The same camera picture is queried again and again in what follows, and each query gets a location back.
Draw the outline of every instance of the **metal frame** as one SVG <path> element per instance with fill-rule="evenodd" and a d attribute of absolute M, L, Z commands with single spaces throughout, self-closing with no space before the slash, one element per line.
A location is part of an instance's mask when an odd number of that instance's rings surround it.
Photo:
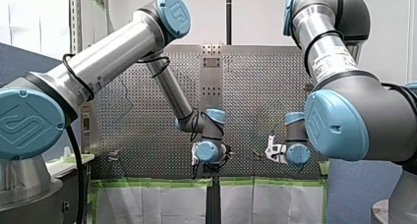
<path fill-rule="evenodd" d="M 220 54 L 212 55 L 212 47 L 170 45 L 165 54 L 171 57 L 171 67 L 193 107 L 201 110 L 219 107 L 227 112 L 225 142 L 233 146 L 237 157 L 229 161 L 220 176 L 321 178 L 316 162 L 325 159 L 316 151 L 313 152 L 314 164 L 306 166 L 301 174 L 297 174 L 298 168 L 290 165 L 244 161 L 241 157 L 251 156 L 252 149 L 263 152 L 273 125 L 283 122 L 285 113 L 303 109 L 307 96 L 304 88 L 309 78 L 299 50 L 295 47 L 218 46 Z M 219 68 L 204 66 L 205 63 L 216 64 L 217 57 Z M 205 61 L 207 58 L 214 58 L 214 62 Z M 212 89 L 218 85 L 220 97 L 203 95 L 208 92 L 208 87 Z M 112 124 L 112 120 L 119 117 L 116 114 L 128 110 L 125 94 L 134 101 L 134 109 L 124 116 L 123 122 Z M 175 131 L 172 111 L 144 65 L 131 67 L 105 88 L 91 107 L 89 144 L 90 150 L 97 155 L 93 166 L 95 178 L 191 177 L 189 135 Z M 251 128 L 261 130 L 254 134 Z M 283 127 L 282 130 L 279 128 L 276 139 L 284 140 Z M 108 161 L 111 153 L 117 154 L 117 161 Z"/>

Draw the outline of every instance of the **silver arm tube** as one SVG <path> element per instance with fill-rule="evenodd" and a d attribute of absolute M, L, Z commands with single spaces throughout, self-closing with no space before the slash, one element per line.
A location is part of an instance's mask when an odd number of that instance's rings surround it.
<path fill-rule="evenodd" d="M 334 12 L 324 5 L 309 6 L 293 20 L 295 36 L 304 54 L 308 54 L 308 65 L 314 84 L 342 72 L 357 70 L 354 59 L 339 36 L 327 35 L 312 43 L 316 36 L 334 30 L 334 20 Z"/>
<path fill-rule="evenodd" d="M 145 61 L 158 58 L 159 56 L 159 54 L 149 56 Z M 171 67 L 169 65 L 166 67 L 165 64 L 168 64 L 166 60 L 160 59 L 148 62 L 147 66 L 150 73 L 155 76 L 154 79 L 174 112 L 175 117 L 177 119 L 184 119 L 193 113 L 193 108 L 185 96 L 181 85 L 179 85 Z"/>
<path fill-rule="evenodd" d="M 138 59 L 164 46 L 157 22 L 142 11 L 138 19 L 106 36 L 74 56 L 68 65 L 94 93 L 101 90 Z M 88 100 L 88 93 L 61 64 L 46 74 L 34 73 L 54 88 L 75 111 Z"/>

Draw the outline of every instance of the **black cable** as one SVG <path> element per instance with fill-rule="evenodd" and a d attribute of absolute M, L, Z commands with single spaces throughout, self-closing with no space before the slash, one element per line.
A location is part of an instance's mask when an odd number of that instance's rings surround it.
<path fill-rule="evenodd" d="M 297 39 L 295 38 L 294 31 L 292 31 L 292 8 L 294 6 L 294 2 L 295 2 L 295 0 L 291 0 L 291 2 L 290 2 L 290 9 L 289 9 L 289 20 L 290 20 L 290 23 L 289 23 L 289 31 L 291 33 L 292 40 L 295 42 L 295 44 L 297 45 L 297 47 L 299 49 L 301 49 L 300 43 L 298 43 Z"/>
<path fill-rule="evenodd" d="M 389 87 L 389 89 L 396 90 L 398 93 L 400 93 L 402 96 L 405 97 L 405 99 L 410 104 L 411 108 L 413 109 L 414 115 L 417 120 L 417 96 L 407 87 L 400 86 L 397 84 L 386 84 L 382 83 L 383 86 Z"/>
<path fill-rule="evenodd" d="M 124 81 L 123 81 L 123 80 L 120 80 L 120 83 L 121 83 L 121 84 L 122 84 L 122 86 L 125 88 L 125 98 L 126 98 L 126 100 L 129 102 L 130 106 L 129 106 L 129 109 L 126 111 L 126 113 L 124 113 L 124 114 L 120 115 L 120 116 L 116 119 L 116 121 L 114 121 L 114 123 L 118 123 L 118 122 L 119 122 L 119 120 L 121 120 L 122 118 L 126 117 L 126 115 L 128 115 L 128 113 L 129 113 L 130 111 L 132 111 L 133 106 L 134 106 L 134 103 L 132 102 L 132 100 L 130 100 L 130 99 L 129 99 L 129 90 L 128 90 L 128 87 L 125 85 L 125 83 L 124 83 Z"/>
<path fill-rule="evenodd" d="M 306 72 L 309 76 L 311 76 L 310 70 L 309 70 L 310 50 L 312 49 L 313 45 L 316 44 L 317 41 L 321 40 L 323 37 L 328 36 L 328 35 L 338 35 L 341 38 L 341 40 L 344 39 L 343 33 L 341 33 L 340 31 L 338 31 L 338 30 L 328 30 L 328 31 L 325 31 L 325 32 L 317 35 L 316 37 L 313 38 L 312 41 L 310 41 L 309 45 L 306 48 L 306 51 L 304 52 L 304 68 L 306 68 Z"/>
<path fill-rule="evenodd" d="M 191 134 L 190 134 L 190 142 L 193 142 L 198 133 L 197 133 L 197 127 L 199 126 L 199 118 L 200 113 L 197 108 L 193 108 L 193 111 L 197 111 L 197 113 L 194 115 L 194 117 L 191 119 Z"/>
<path fill-rule="evenodd" d="M 295 174 L 289 174 L 289 173 L 287 173 L 287 171 L 285 171 L 285 174 L 288 176 L 288 177 L 290 177 L 290 178 L 294 178 L 294 177 L 297 177 L 298 175 L 300 175 L 301 174 L 301 172 L 304 170 L 304 165 L 303 166 L 301 166 L 300 167 L 300 169 L 298 169 L 298 171 L 295 173 Z"/>
<path fill-rule="evenodd" d="M 191 177 L 191 179 L 194 180 L 194 179 L 197 178 L 197 174 L 199 173 L 200 164 L 201 164 L 201 161 L 199 161 L 197 164 L 193 165 L 193 176 Z"/>
<path fill-rule="evenodd" d="M 143 61 L 137 61 L 137 64 L 146 64 L 146 63 L 151 63 L 151 62 L 155 62 L 158 60 L 165 60 L 165 63 L 163 64 L 162 68 L 160 69 L 159 72 L 157 72 L 155 75 L 152 76 L 152 78 L 156 78 L 157 76 L 159 76 L 160 74 L 163 73 L 163 71 L 166 70 L 166 68 L 168 68 L 169 64 L 171 63 L 171 60 L 169 60 L 168 56 L 162 56 L 162 57 L 157 57 L 151 60 L 143 60 Z"/>
<path fill-rule="evenodd" d="M 89 99 L 88 101 L 94 100 L 94 91 L 92 91 L 92 89 L 82 80 L 80 79 L 76 73 L 74 73 L 73 69 L 71 69 L 71 67 L 68 65 L 67 62 L 67 58 L 70 57 L 74 57 L 74 54 L 64 54 L 64 56 L 62 57 L 62 63 L 64 64 L 65 68 L 67 68 L 68 73 L 70 73 L 71 76 L 73 76 L 74 79 L 77 80 L 77 82 L 79 82 L 80 85 L 82 85 L 84 87 L 84 89 L 88 92 L 89 94 Z"/>
<path fill-rule="evenodd" d="M 407 102 L 410 104 L 413 112 L 414 112 L 414 116 L 416 118 L 417 121 L 417 95 L 411 91 L 408 87 L 405 86 L 400 86 L 397 84 L 386 84 L 386 83 L 382 83 L 383 86 L 385 87 L 389 87 L 390 90 L 396 90 L 398 91 L 398 93 L 400 93 L 402 96 L 405 97 L 405 99 L 407 100 Z M 395 164 L 401 165 L 401 166 L 413 166 L 417 161 L 417 151 L 407 160 L 405 161 L 401 161 L 401 162 L 394 162 Z"/>
<path fill-rule="evenodd" d="M 85 202 L 86 202 L 86 191 L 85 191 L 85 181 L 84 181 L 84 167 L 83 167 L 83 158 L 81 157 L 80 148 L 77 143 L 76 136 L 74 135 L 73 128 L 70 126 L 67 127 L 68 138 L 71 142 L 71 147 L 74 150 L 74 155 L 76 157 L 77 173 L 78 173 L 78 189 L 79 189 L 79 203 L 77 211 L 77 224 L 83 224 Z"/>

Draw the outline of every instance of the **metal bracket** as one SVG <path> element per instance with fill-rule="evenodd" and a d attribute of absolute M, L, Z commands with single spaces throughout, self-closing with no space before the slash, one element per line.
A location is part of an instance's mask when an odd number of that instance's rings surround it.
<path fill-rule="evenodd" d="M 70 0 L 70 36 L 71 52 L 77 54 L 83 50 L 81 0 Z"/>
<path fill-rule="evenodd" d="M 202 109 L 222 106 L 221 45 L 202 46 Z"/>

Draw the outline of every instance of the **white plastic sheet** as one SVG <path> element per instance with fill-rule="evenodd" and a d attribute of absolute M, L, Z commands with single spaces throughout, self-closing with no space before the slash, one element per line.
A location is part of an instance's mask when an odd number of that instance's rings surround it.
<path fill-rule="evenodd" d="M 223 224 L 322 224 L 323 187 L 270 184 L 221 187 Z M 97 224 L 205 224 L 206 188 L 105 188 Z"/>

